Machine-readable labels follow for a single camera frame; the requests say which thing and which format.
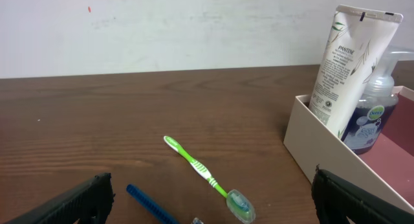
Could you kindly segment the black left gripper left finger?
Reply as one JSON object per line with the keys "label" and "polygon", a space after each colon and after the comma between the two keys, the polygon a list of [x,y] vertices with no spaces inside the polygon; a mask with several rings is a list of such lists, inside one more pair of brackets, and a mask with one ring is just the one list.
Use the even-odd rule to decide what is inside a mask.
{"label": "black left gripper left finger", "polygon": [[104,224],[111,213],[114,192],[111,174],[91,179],[52,198],[31,211],[8,221],[9,224],[94,223]]}

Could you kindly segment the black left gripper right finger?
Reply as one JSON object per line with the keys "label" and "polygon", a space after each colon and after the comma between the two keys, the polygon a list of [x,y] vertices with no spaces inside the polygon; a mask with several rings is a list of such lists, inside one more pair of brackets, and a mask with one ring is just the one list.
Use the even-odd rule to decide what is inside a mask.
{"label": "black left gripper right finger", "polygon": [[320,224],[413,223],[413,214],[370,194],[328,170],[316,169],[311,195]]}

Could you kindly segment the clear foam soap pump bottle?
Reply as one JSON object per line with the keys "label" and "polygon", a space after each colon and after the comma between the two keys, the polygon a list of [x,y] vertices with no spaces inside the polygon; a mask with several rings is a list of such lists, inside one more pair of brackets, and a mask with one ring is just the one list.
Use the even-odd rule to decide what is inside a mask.
{"label": "clear foam soap pump bottle", "polygon": [[365,90],[342,135],[342,142],[357,155],[368,152],[398,104],[392,72],[399,60],[412,60],[413,50],[389,46],[364,83]]}

